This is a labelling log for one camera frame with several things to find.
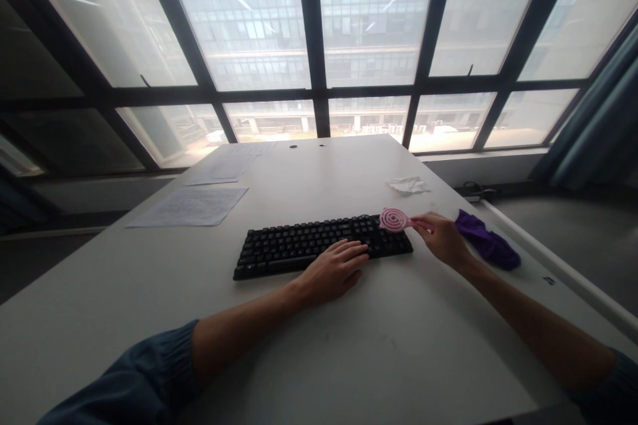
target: window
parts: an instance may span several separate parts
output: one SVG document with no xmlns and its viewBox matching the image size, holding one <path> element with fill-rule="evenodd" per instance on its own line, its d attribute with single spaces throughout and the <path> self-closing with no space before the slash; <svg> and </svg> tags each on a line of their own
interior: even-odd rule
<svg viewBox="0 0 638 425">
<path fill-rule="evenodd" d="M 226 104 L 240 143 L 317 137 L 311 100 Z"/>
<path fill-rule="evenodd" d="M 431 95 L 419 99 L 410 151 L 469 149 L 495 93 Z"/>
<path fill-rule="evenodd" d="M 301 0 L 181 0 L 220 91 L 309 88 Z"/>
<path fill-rule="evenodd" d="M 0 0 L 0 51 L 0 100 L 82 95 L 7 0 Z"/>
<path fill-rule="evenodd" d="M 521 80 L 586 78 L 638 0 L 558 0 Z"/>
<path fill-rule="evenodd" d="M 428 0 L 321 0 L 328 87 L 414 83 Z"/>
<path fill-rule="evenodd" d="M 212 105 L 120 108 L 160 167 L 190 167 L 228 143 Z"/>
<path fill-rule="evenodd" d="M 485 147 L 540 145 L 577 91 L 511 93 Z"/>
<path fill-rule="evenodd" d="M 529 0 L 447 0 L 432 76 L 496 74 Z"/>
<path fill-rule="evenodd" d="M 549 146 L 637 26 L 638 0 L 0 0 L 0 134 L 38 164 L 6 140 L 0 161 L 77 177 L 235 141 Z"/>
<path fill-rule="evenodd" d="M 0 164 L 12 174 L 22 176 L 37 176 L 42 169 L 37 167 L 28 157 L 23 155 L 14 145 L 0 135 Z"/>
<path fill-rule="evenodd" d="M 332 98 L 331 136 L 390 134 L 401 143 L 407 119 L 409 96 Z"/>
<path fill-rule="evenodd" d="M 69 175 L 143 169 L 96 110 L 6 113 L 1 117 Z"/>
<path fill-rule="evenodd" d="M 111 85 L 196 84 L 159 0 L 49 0 Z"/>
</svg>

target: white table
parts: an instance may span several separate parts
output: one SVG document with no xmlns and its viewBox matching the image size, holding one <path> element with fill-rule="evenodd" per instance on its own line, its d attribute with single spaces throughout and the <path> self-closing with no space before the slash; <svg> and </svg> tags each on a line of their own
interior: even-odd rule
<svg viewBox="0 0 638 425">
<path fill-rule="evenodd" d="M 294 277 L 231 279 L 248 229 L 375 214 L 382 207 L 419 213 L 431 203 L 449 217 L 459 208 L 478 214 L 383 135 L 278 143 L 235 183 L 250 189 L 218 227 L 124 228 L 214 156 L 0 307 L 1 423 L 33 423 L 135 342 Z M 401 197 L 384 182 L 411 175 L 432 192 Z M 489 304 L 434 259 L 413 230 L 407 233 L 414 254 L 371 261 L 346 297 L 282 327 L 231 367 L 183 420 L 478 424 L 566 400 Z M 499 272 L 503 278 L 638 359 L 630 340 L 561 283 L 550 286 L 542 278 L 551 274 L 517 249 L 523 265 Z"/>
</svg>

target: space bar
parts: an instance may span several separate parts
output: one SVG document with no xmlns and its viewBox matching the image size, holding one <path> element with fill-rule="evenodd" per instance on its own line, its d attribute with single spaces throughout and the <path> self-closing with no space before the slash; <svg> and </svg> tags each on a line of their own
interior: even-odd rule
<svg viewBox="0 0 638 425">
<path fill-rule="evenodd" d="M 312 261 L 317 259 L 317 255 L 303 256 L 300 258 L 280 259 L 277 261 L 270 261 L 268 263 L 269 272 L 284 272 L 287 270 L 302 270 L 307 268 Z"/>
</svg>

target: sleeve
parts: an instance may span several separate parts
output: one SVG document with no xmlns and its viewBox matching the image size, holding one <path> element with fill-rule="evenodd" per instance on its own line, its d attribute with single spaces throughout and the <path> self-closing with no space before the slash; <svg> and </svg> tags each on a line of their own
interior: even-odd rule
<svg viewBox="0 0 638 425">
<path fill-rule="evenodd" d="M 191 367 L 196 323 L 135 344 L 99 379 L 41 418 L 39 425 L 172 423 L 199 394 Z"/>
<path fill-rule="evenodd" d="M 616 365 L 594 390 L 570 396 L 590 424 L 638 423 L 638 365 L 612 349 Z"/>
</svg>

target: person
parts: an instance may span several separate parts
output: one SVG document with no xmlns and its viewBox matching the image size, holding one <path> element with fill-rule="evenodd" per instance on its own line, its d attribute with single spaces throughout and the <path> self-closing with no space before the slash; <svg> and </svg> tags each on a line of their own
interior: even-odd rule
<svg viewBox="0 0 638 425">
<path fill-rule="evenodd" d="M 436 258 L 503 316 L 586 420 L 638 422 L 638 365 L 500 279 L 470 253 L 453 221 L 433 212 L 412 219 L 434 226 L 415 229 Z M 134 345 L 39 424 L 172 423 L 223 369 L 286 320 L 353 288 L 369 258 L 366 249 L 337 242 L 281 289 Z"/>
</svg>

